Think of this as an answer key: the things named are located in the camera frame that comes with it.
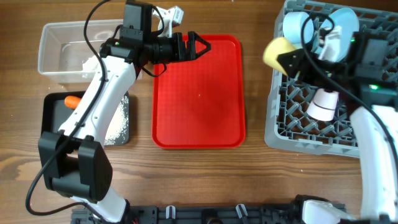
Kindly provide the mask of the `yellow plastic cup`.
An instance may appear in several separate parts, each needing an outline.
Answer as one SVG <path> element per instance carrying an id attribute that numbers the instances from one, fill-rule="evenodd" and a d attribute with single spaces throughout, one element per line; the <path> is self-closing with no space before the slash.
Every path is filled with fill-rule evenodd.
<path id="1" fill-rule="evenodd" d="M 281 72 L 282 67 L 277 62 L 277 56 L 294 50 L 297 49 L 285 37 L 278 37 L 267 45 L 262 60 L 266 65 Z"/>

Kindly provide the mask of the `pink plastic cup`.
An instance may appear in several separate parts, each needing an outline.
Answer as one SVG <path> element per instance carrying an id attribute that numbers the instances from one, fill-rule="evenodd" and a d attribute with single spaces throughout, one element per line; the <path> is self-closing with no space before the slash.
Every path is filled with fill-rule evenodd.
<path id="1" fill-rule="evenodd" d="M 319 88 L 307 108 L 307 114 L 320 121 L 331 121 L 335 114 L 338 98 L 337 91 L 326 91 L 324 88 Z"/>

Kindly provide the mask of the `light blue bowl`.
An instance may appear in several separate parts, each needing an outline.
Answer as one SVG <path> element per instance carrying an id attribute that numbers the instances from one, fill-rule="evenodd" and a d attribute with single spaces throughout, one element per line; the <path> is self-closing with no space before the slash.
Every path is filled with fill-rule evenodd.
<path id="1" fill-rule="evenodd" d="M 282 30 L 284 37 L 292 44 L 301 43 L 301 29 L 305 20 L 309 18 L 306 12 L 289 12 L 285 15 Z M 310 19 L 304 27 L 304 42 L 307 44 L 313 38 L 314 27 Z"/>

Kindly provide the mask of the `light blue plate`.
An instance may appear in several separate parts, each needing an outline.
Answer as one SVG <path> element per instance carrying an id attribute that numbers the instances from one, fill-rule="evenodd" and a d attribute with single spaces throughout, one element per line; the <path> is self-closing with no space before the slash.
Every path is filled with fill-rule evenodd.
<path id="1" fill-rule="evenodd" d="M 335 26 L 342 27 L 341 33 L 341 50 L 338 61 L 343 60 L 351 45 L 351 39 L 355 32 L 359 31 L 359 19 L 355 12 L 350 8 L 341 8 L 329 15 L 329 18 L 334 22 Z M 319 55 L 322 48 L 318 45 L 315 53 Z"/>

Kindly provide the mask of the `white tissue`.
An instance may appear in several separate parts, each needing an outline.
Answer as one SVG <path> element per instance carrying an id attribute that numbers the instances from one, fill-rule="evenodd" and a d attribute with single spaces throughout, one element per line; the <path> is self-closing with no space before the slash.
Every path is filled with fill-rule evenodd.
<path id="1" fill-rule="evenodd" d="M 97 71 L 100 63 L 95 56 L 90 57 L 86 62 L 82 65 L 83 78 L 91 78 Z"/>

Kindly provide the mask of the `orange carrot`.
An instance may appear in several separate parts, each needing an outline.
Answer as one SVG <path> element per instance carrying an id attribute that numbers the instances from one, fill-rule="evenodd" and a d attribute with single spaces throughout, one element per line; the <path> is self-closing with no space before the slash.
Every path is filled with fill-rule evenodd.
<path id="1" fill-rule="evenodd" d="M 67 96 L 64 99 L 64 104 L 67 108 L 70 109 L 76 109 L 78 107 L 78 105 L 80 104 L 81 98 L 77 97 L 77 96 Z"/>

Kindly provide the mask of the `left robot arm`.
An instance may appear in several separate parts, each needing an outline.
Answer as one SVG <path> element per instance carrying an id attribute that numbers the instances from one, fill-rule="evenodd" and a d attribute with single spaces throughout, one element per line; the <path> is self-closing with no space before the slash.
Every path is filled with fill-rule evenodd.
<path id="1" fill-rule="evenodd" d="M 152 16 L 163 21 L 152 30 Z M 41 170 L 37 180 L 46 188 L 72 198 L 92 214 L 94 223 L 136 223 L 130 203 L 111 186 L 113 168 L 104 152 L 104 140 L 119 102 L 148 63 L 196 60 L 211 44 L 196 32 L 164 35 L 174 22 L 152 4 L 127 1 L 123 23 L 99 49 L 93 51 L 99 69 L 73 114 L 56 132 L 41 134 L 38 149 Z"/>

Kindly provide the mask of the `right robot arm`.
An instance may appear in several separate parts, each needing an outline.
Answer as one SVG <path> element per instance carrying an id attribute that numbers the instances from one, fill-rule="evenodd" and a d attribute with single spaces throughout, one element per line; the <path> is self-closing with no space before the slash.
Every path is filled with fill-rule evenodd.
<path id="1" fill-rule="evenodd" d="M 362 223 L 397 223 L 397 84 L 381 79 L 388 41 L 355 32 L 342 73 L 327 74 L 303 49 L 312 70 L 356 105 L 349 116 L 358 142 Z"/>

